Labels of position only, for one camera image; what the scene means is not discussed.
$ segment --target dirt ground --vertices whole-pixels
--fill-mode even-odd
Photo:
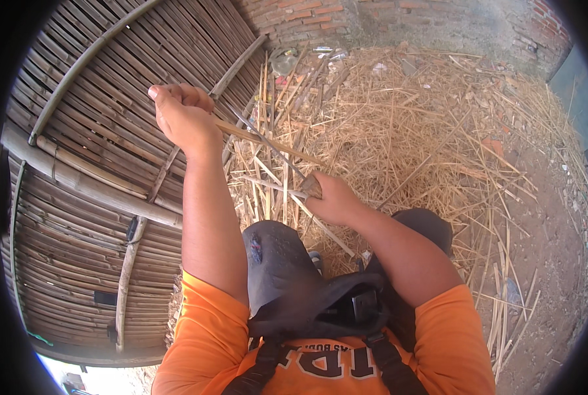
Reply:
[[[548,155],[528,147],[513,144],[506,159],[538,187],[538,202],[520,196],[524,204],[507,204],[511,216],[530,237],[511,227],[512,263],[515,265],[523,292],[529,288],[535,268],[535,291],[541,290],[534,316],[509,363],[503,368],[497,383],[497,393],[541,393],[557,375],[566,360],[575,337],[581,330],[582,317],[588,311],[588,251],[575,230],[560,198],[567,186],[567,172],[562,162],[550,162]],[[493,269],[487,279],[493,279]],[[485,282],[483,293],[495,295],[494,282]],[[527,305],[533,298],[526,297]],[[482,298],[478,312],[487,339],[491,328],[493,301]],[[515,322],[509,323],[512,330]]]

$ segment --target bamboo wall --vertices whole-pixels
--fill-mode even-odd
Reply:
[[[144,0],[61,3],[32,44],[14,83],[9,120],[26,133],[61,78],[104,31]],[[158,129],[147,96],[153,84],[188,82],[210,90],[255,40],[229,0],[163,0],[111,40],[77,77],[42,136],[145,194],[173,144]],[[259,79],[263,52],[246,62],[220,98],[216,113],[246,106]],[[19,163],[10,157],[12,183]],[[172,163],[159,196],[181,204],[186,157]],[[107,327],[114,306],[94,303],[93,291],[116,293],[133,215],[101,207],[28,169],[16,222],[18,284],[29,330],[49,341],[112,347]],[[149,223],[130,280],[126,347],[164,345],[167,303],[179,273],[177,229]],[[10,279],[8,240],[3,258]]]

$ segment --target person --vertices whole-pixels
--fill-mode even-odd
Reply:
[[[313,172],[322,197],[308,198],[307,208],[329,224],[352,228],[375,253],[363,273],[327,282],[295,230],[260,221],[240,231],[222,170],[223,136],[211,115],[213,100],[185,83],[154,85],[148,94],[161,130],[187,156],[184,300],[153,395],[495,393],[472,295],[447,256],[447,222],[425,209],[387,216],[359,201],[342,179]],[[340,298],[328,296],[335,289],[329,283],[349,289]],[[301,327],[295,318],[307,312],[299,306],[327,300],[330,306],[308,317],[314,327]],[[351,316],[331,316],[342,311],[344,300]],[[351,300],[361,302],[361,312]],[[365,326],[377,326],[377,337],[367,336]]]

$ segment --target hay pile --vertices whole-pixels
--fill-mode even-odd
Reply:
[[[322,160],[324,166],[296,164],[305,174],[321,170],[342,177],[371,207],[387,201],[382,209],[388,214],[425,207],[452,224],[452,261],[476,296],[494,302],[488,345],[498,377],[539,298],[534,284],[519,287],[509,235],[514,228],[528,233],[505,204],[536,200],[536,187],[504,159],[503,147],[522,141],[553,159],[556,169],[567,164],[572,181],[562,203],[582,242],[588,242],[588,174],[561,104],[543,82],[514,73],[510,66],[407,43],[354,50],[314,80],[317,67],[315,54],[301,60],[294,75],[298,79],[275,104],[284,115],[274,128],[268,119],[280,91],[270,94],[270,78],[264,75],[254,115],[260,131]],[[318,99],[345,68],[349,76],[335,96],[327,102]],[[314,87],[301,96],[305,81]],[[298,97],[304,99],[302,106],[287,110]],[[372,251],[350,229],[312,220],[297,198],[284,201],[282,192],[242,179],[245,174],[298,189],[300,178],[285,172],[282,160],[241,140],[234,141],[231,151],[226,169],[242,229],[260,219],[286,223],[308,250],[321,252],[330,275],[355,271],[357,258],[366,262]],[[573,205],[579,209],[572,210]],[[486,279],[493,261],[500,275]],[[513,331],[507,330],[504,302],[508,277],[516,283],[527,316]],[[482,294],[485,281],[495,281],[497,295]]]

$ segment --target left hand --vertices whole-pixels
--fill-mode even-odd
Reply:
[[[158,126],[187,159],[221,155],[223,134],[211,116],[215,102],[206,92],[181,83],[153,85],[147,93],[156,102]]]

